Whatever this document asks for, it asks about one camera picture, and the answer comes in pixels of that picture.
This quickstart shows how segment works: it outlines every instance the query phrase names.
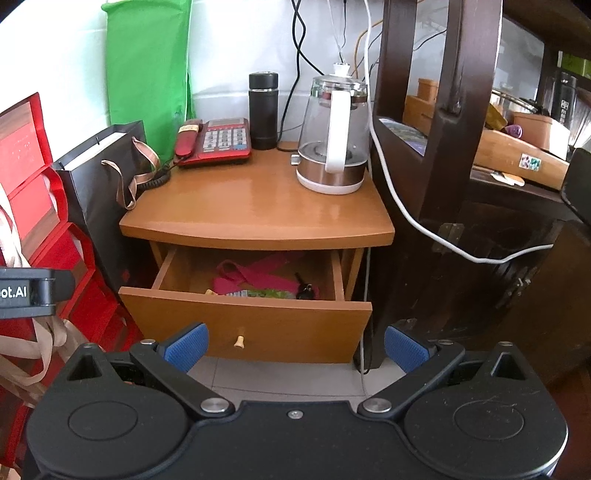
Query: kettle base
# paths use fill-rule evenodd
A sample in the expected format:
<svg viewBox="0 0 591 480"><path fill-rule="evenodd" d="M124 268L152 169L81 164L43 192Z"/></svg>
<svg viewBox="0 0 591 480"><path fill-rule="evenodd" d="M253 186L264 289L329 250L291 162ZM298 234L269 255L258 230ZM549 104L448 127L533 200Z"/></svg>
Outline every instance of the kettle base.
<svg viewBox="0 0 591 480"><path fill-rule="evenodd" d="M324 185L322 183L316 183L315 181L308 180L307 178L303 177L300 172L295 172L297 175L298 181L307 189L313 190L314 192L318 193L325 193L328 195L346 195L348 193L353 193L359 190L363 180L359 183L355 183L353 185Z"/></svg>

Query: white wall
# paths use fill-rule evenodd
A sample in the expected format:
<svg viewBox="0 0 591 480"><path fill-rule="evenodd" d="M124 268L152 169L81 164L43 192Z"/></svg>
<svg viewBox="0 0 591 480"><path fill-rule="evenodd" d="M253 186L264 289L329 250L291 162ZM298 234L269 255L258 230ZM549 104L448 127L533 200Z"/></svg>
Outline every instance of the white wall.
<svg viewBox="0 0 591 480"><path fill-rule="evenodd" d="M39 91L47 135L55 158L108 124L105 86L105 0L25 0L0 24L0 111ZM331 0L339 35L343 3ZM383 0L370 0L372 18L383 13ZM345 60L366 28L362 0L348 0ZM338 50L326 0L302 0L307 26L302 51L323 72L332 71ZM189 61L197 115L205 120L248 116L248 74L279 73L280 111L296 76L296 50L291 40L290 0L194 0ZM415 45L445 29L447 0L426 0L418 6ZM381 26L372 32L374 38ZM409 93L419 77L438 79L445 35L429 41L413 55ZM359 60L363 56L362 45ZM370 63L379 54L379 40ZM543 46L533 36L503 21L495 85L513 86L518 96L534 96ZM378 68L372 72L375 86ZM301 61L301 79L291 101L285 128L304 117L311 80L317 73ZM297 140L299 129L284 138Z"/></svg>
<svg viewBox="0 0 591 480"><path fill-rule="evenodd" d="M55 160L108 126L102 3L25 0L0 24L0 112L39 92Z"/></svg>
<svg viewBox="0 0 591 480"><path fill-rule="evenodd" d="M335 25L342 34L343 2L331 0ZM383 1L370 0L372 16L382 18ZM306 23L302 52L323 72L332 72L339 52L330 26L326 0L303 0L300 14ZM197 115L205 120L248 116L248 74L271 70L279 74L279 117L296 78L296 49L291 39L293 8L290 0L196 0L190 32L190 68ZM362 0L347 1L345 60L353 62L357 36L367 28ZM374 29L377 34L380 27ZM300 36L298 24L297 38ZM371 48L371 61L379 55L379 41ZM359 49L359 59L363 56ZM312 78L316 73L301 61L301 79L291 100L285 128L304 118ZM284 139L297 140L299 129Z"/></svg>
<svg viewBox="0 0 591 480"><path fill-rule="evenodd" d="M448 0L427 0L417 8L415 47L447 26ZM425 43L413 54L408 93L416 95L419 78L438 80L441 75L445 34ZM535 99L544 55L544 44L532 34L503 19L501 45L494 86L516 97Z"/></svg>

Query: kettle handle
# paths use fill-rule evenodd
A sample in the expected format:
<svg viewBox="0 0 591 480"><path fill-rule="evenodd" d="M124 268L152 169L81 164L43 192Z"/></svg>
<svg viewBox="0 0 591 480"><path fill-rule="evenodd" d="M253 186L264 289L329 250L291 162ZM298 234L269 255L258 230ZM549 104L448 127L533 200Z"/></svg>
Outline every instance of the kettle handle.
<svg viewBox="0 0 591 480"><path fill-rule="evenodd" d="M330 99L329 139L326 148L326 166L324 167L327 173L343 173L345 171L350 116L350 92L333 90Z"/></svg>

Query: green box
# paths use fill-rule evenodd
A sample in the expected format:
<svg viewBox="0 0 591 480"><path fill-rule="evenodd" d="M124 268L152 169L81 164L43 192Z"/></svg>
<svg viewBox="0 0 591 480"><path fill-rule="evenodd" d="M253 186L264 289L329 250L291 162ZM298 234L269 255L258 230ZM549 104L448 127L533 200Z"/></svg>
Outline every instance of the green box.
<svg viewBox="0 0 591 480"><path fill-rule="evenodd" d="M570 72L575 72L583 77L591 79L591 61L589 60L580 59L574 55L563 53L560 66Z"/></svg>

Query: black shopping bag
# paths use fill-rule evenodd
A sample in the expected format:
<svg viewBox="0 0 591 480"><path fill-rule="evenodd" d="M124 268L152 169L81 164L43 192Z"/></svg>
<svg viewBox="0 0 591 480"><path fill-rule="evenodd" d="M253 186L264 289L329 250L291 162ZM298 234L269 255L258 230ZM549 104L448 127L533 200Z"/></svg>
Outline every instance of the black shopping bag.
<svg viewBox="0 0 591 480"><path fill-rule="evenodd" d="M135 139L145 142L143 122L112 125L53 164L66 191L69 221L92 240L96 263L116 293L122 286L150 288L158 271L148 241L125 237L119 229L124 205L135 203L130 183L152 171Z"/></svg>

